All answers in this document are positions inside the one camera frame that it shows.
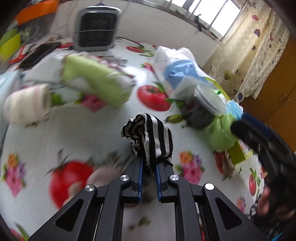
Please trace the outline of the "person's right hand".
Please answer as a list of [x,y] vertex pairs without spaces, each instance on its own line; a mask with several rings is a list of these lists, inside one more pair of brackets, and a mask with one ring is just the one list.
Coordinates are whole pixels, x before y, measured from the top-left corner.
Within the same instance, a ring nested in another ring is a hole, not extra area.
[[[269,196],[271,195],[271,189],[265,185],[263,192],[257,203],[256,214],[258,216],[266,216],[270,210]],[[271,218],[271,221],[286,221],[294,215],[295,209],[290,210],[287,206],[280,206]]]

